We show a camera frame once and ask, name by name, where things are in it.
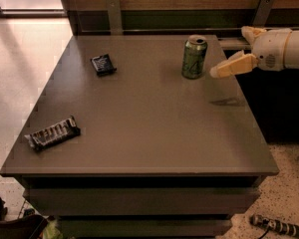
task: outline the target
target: floor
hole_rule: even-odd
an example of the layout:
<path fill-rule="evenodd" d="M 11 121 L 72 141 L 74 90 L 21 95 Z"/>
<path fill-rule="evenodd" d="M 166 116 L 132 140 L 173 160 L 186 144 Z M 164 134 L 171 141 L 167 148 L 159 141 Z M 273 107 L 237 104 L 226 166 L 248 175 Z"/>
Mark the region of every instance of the floor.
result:
<path fill-rule="evenodd" d="M 67 19 L 0 19 L 0 167 L 40 96 L 72 36 Z M 299 225 L 299 144 L 274 143 L 269 148 L 280 173 L 261 184 L 261 197 L 232 218 L 233 227 L 218 239 L 258 238 L 264 231 L 249 224 L 249 216 Z M 7 220 L 18 217 L 23 188 L 0 176 L 0 196 Z M 265 238 L 290 238 L 273 232 Z"/>

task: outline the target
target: gray tabletop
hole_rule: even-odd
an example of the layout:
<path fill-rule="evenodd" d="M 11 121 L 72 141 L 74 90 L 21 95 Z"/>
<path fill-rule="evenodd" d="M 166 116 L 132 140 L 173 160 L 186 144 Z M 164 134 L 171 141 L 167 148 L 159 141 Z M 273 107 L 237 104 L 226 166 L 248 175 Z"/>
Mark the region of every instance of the gray tabletop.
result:
<path fill-rule="evenodd" d="M 206 36 L 205 76 L 181 75 L 188 36 L 73 37 L 0 173 L 276 174 L 235 78 L 212 79 L 224 59 Z M 117 72 L 98 77 L 90 59 Z M 82 135 L 40 153 L 24 134 L 74 116 Z"/>

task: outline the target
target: candy bar wrapper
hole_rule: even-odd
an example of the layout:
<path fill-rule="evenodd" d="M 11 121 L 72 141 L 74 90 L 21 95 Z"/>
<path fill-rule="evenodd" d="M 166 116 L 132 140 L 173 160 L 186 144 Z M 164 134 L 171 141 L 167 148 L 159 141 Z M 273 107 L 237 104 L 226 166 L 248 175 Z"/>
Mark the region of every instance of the candy bar wrapper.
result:
<path fill-rule="evenodd" d="M 32 148 L 37 151 L 63 142 L 81 134 L 73 116 L 42 130 L 24 135 Z"/>

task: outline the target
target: soda can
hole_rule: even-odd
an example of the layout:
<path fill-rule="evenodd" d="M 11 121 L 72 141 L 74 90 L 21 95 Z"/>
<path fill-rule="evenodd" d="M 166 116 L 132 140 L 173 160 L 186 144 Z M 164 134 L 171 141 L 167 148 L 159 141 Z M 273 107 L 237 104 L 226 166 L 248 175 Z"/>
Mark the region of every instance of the soda can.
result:
<path fill-rule="evenodd" d="M 185 42 L 181 73 L 188 79 L 197 79 L 204 74 L 203 63 L 207 51 L 205 37 L 191 35 Z"/>

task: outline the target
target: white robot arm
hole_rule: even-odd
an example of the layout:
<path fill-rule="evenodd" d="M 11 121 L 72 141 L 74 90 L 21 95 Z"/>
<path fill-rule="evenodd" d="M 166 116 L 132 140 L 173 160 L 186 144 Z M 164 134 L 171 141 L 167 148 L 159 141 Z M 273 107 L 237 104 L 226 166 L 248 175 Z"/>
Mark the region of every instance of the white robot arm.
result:
<path fill-rule="evenodd" d="M 244 74 L 256 67 L 267 71 L 299 69 L 299 31 L 289 28 L 266 31 L 243 27 L 241 32 L 251 45 L 251 53 L 237 52 L 211 68 L 210 74 L 213 77 Z"/>

